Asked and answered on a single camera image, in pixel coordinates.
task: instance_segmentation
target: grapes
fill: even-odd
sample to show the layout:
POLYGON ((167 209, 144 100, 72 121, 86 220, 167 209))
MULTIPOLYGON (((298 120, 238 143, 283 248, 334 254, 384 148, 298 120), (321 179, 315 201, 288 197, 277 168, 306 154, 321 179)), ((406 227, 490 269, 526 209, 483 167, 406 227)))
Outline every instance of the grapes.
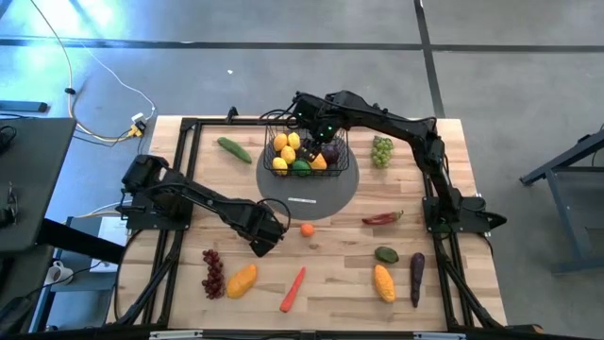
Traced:
POLYGON ((206 292, 206 298, 221 298, 225 294, 225 277, 223 275, 223 263, 220 261, 218 252, 213 249, 202 252, 204 262, 208 264, 208 278, 201 281, 206 292))
POLYGON ((371 161, 373 165, 377 169, 387 168, 393 149, 393 141, 390 138, 374 137, 371 149, 371 161))

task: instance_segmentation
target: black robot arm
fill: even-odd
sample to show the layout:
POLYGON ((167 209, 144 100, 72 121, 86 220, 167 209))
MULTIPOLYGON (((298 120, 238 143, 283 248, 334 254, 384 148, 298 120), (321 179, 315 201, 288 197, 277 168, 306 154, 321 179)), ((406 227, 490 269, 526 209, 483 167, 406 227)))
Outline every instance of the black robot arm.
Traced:
POLYGON ((293 117, 297 128, 305 128, 313 139, 310 153, 318 152, 320 145, 329 143, 340 128, 367 127, 401 139, 411 146, 415 163, 428 175, 438 197, 425 199, 428 230, 457 231, 463 219, 467 231, 484 232, 505 223, 505 218, 483 211, 481 197, 462 197, 455 188, 445 167, 445 143, 438 135, 436 118, 409 120, 370 106, 364 99, 348 91, 331 93, 324 98, 297 93, 293 117))
POLYGON ((228 198, 211 189, 184 177, 168 167, 167 160, 161 157, 139 155, 130 164, 124 178, 123 193, 143 195, 153 204, 153 211, 145 207, 120 206, 118 211, 131 216, 136 213, 159 213, 168 218, 179 218, 182 199, 218 214, 221 220, 250 242, 254 253, 261 257, 270 251, 288 226, 283 226, 273 210, 263 200, 228 198))

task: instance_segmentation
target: gray circular plate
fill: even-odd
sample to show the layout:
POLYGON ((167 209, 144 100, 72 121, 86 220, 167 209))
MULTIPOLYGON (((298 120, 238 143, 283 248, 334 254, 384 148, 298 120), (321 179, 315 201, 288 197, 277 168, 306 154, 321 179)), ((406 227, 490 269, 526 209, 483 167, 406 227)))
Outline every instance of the gray circular plate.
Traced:
MULTIPOLYGON (((256 167, 256 182, 264 198, 275 198, 287 204, 292 218, 317 220, 332 216, 341 210, 357 192, 359 166, 352 150, 348 148, 348 169, 338 177, 328 176, 275 176, 264 168, 264 151, 256 167)), ((267 202, 271 208, 287 215, 276 202, 267 202)))

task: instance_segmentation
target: green grapes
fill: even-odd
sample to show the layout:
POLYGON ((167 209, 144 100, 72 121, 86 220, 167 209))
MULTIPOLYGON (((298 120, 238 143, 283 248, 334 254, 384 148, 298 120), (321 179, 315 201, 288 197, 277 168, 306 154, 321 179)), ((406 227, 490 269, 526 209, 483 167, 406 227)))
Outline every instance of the green grapes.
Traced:
POLYGON ((390 138, 374 137, 374 147, 371 149, 371 161, 377 169, 388 167, 388 161, 392 156, 394 149, 393 141, 390 138))

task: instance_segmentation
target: fruit basket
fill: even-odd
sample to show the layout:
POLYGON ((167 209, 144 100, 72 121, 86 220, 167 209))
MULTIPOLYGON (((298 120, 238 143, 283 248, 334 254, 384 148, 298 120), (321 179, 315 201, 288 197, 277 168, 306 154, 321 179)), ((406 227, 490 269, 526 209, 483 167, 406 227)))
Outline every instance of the fruit basket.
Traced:
POLYGON ((264 168, 280 177, 335 177, 340 176, 348 168, 349 149, 346 130, 340 129, 331 143, 322 145, 321 154, 317 155, 313 162, 305 160, 303 152, 301 152, 303 146, 308 145, 311 141, 312 137, 305 129, 267 125, 264 134, 264 168), (278 150, 275 138, 278 138, 278 150))

